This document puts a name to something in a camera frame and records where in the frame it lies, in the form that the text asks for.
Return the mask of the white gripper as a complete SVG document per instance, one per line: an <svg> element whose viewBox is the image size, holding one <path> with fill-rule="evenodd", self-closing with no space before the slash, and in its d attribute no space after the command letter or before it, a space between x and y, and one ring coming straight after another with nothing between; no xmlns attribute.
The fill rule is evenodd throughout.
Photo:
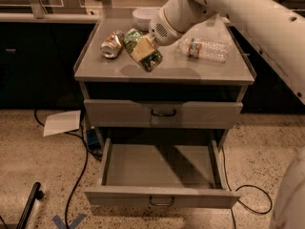
<svg viewBox="0 0 305 229"><path fill-rule="evenodd" d="M155 14L149 24L149 34L144 35L133 48L131 57L135 62L157 50L158 46L168 46L180 39L193 26L214 15L206 4L194 0L169 0Z"/></svg>

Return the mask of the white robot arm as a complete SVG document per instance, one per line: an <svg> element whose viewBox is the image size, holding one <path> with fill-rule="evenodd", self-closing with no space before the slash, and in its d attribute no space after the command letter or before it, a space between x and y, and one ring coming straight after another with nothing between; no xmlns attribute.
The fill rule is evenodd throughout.
<svg viewBox="0 0 305 229"><path fill-rule="evenodd" d="M212 14L227 17L278 76L305 101L305 20L273 0L168 0L132 49L140 62Z"/></svg>

